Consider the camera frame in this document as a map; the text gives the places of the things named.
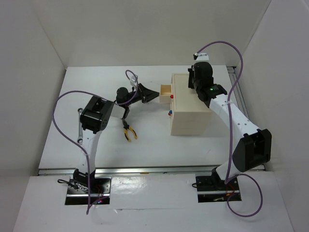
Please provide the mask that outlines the beige small yellow-knob drawer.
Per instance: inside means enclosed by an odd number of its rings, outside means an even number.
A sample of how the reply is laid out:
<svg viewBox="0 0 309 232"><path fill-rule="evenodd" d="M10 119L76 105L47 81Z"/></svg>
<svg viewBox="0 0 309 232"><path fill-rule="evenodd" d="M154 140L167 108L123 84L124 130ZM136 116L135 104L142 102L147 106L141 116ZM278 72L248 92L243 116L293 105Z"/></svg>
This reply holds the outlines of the beige small yellow-knob drawer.
<svg viewBox="0 0 309 232"><path fill-rule="evenodd" d="M161 85L159 93L159 102L163 104L170 104L171 101L171 85Z"/></svg>

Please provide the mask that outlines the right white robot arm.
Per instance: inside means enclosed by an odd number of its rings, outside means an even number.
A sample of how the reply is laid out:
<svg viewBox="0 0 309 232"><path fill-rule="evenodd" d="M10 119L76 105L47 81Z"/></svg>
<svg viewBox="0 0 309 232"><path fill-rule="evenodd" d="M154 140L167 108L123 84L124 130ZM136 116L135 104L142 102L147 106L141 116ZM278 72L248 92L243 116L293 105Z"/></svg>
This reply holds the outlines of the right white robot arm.
<svg viewBox="0 0 309 232"><path fill-rule="evenodd" d="M198 61L189 68L188 86L229 128L228 161L214 168L207 181L197 187L223 190L228 180L270 161L272 135L253 124L229 99L227 91L214 83L212 66Z"/></svg>

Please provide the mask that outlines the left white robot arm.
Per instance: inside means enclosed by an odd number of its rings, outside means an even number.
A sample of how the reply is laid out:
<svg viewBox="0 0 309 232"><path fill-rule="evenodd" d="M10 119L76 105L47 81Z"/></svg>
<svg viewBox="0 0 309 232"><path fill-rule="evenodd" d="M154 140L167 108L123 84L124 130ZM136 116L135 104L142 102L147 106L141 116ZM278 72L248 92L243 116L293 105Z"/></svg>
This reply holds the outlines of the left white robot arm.
<svg viewBox="0 0 309 232"><path fill-rule="evenodd" d="M127 88L120 87L116 92L116 101L103 100L93 96L80 114L80 128L83 132L83 156L79 166L74 170L73 180L78 183L79 189L85 193L93 191L95 188L95 159L99 138L106 129L110 117L119 118L122 121L124 135L128 142L131 139L128 132L132 132L134 138L137 134L127 123L126 118L129 113L129 106L136 102L148 103L159 96L159 92L150 90L142 84L137 84L129 92Z"/></svg>

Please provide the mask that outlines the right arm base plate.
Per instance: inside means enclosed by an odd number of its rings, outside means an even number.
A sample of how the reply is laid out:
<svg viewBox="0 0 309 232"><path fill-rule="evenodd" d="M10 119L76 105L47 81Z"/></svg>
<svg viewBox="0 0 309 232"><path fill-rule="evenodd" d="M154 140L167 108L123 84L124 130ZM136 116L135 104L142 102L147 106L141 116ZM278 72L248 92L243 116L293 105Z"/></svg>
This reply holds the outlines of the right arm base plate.
<svg viewBox="0 0 309 232"><path fill-rule="evenodd" d="M196 176L196 182L191 186L197 190L199 203L226 202L229 197L230 201L241 201L237 178L225 184L222 180L214 183L210 176Z"/></svg>

